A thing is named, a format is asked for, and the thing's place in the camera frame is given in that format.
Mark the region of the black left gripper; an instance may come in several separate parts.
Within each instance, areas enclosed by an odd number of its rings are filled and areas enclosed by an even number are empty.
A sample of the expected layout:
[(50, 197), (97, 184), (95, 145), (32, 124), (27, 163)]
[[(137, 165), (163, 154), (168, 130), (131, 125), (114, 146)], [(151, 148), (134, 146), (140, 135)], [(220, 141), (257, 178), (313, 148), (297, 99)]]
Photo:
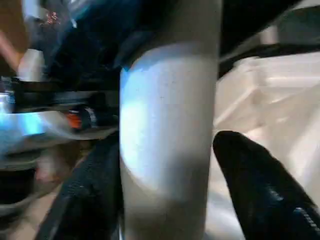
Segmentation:
[(16, 77), (2, 77), (8, 110), (13, 114), (57, 111), (66, 117), (75, 133), (116, 127), (119, 109), (112, 106), (104, 89), (63, 89), (52, 82), (26, 82)]

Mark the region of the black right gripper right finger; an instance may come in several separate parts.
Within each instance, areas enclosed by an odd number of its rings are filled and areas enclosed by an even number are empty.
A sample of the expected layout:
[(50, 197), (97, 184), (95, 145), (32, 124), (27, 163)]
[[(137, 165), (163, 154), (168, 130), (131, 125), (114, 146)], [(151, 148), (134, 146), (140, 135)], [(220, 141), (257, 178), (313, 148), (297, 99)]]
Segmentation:
[(264, 146), (222, 130), (212, 148), (247, 240), (320, 238), (318, 206)]

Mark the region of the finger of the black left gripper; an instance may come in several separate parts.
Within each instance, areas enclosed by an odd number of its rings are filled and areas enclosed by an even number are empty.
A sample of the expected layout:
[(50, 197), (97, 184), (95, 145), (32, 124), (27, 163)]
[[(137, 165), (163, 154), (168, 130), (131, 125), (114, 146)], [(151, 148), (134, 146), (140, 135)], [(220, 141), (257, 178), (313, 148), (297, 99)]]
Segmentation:
[(160, 28), (136, 29), (119, 36), (115, 41), (117, 50), (113, 58), (113, 69), (124, 68), (126, 62), (140, 48), (152, 41), (160, 31)]

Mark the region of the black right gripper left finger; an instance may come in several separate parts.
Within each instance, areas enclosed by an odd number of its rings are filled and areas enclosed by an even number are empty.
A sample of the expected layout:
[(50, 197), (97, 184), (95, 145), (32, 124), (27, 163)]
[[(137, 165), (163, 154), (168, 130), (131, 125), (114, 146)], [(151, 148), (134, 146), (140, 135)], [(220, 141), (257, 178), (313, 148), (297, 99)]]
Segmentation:
[(73, 169), (35, 236), (37, 240), (113, 240), (123, 210), (120, 136), (98, 141)]

